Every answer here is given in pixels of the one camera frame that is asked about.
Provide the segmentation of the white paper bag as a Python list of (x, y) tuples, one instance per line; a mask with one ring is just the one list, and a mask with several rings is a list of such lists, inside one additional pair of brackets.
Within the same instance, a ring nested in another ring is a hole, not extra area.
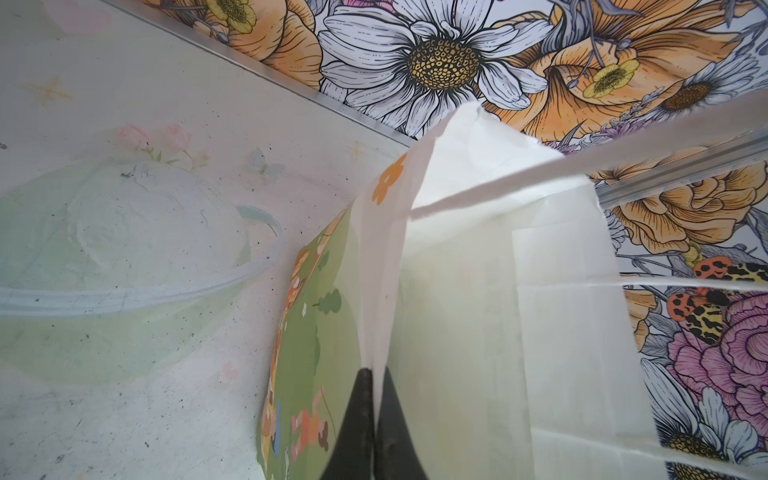
[(745, 132), (767, 97), (564, 155), (478, 103), (298, 254), (257, 443), (321, 479), (357, 373), (389, 368), (428, 479), (763, 479), (766, 161), (604, 209), (596, 188)]

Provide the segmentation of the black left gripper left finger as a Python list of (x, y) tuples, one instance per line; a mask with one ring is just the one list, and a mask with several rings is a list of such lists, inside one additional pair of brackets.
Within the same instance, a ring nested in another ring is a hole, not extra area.
[(369, 480), (374, 452), (373, 376), (358, 371), (322, 480)]

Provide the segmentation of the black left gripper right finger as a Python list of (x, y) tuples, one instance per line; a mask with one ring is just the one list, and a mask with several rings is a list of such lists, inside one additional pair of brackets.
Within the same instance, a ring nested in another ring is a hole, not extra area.
[(376, 480), (427, 480), (418, 459), (389, 368), (385, 369), (376, 430)]

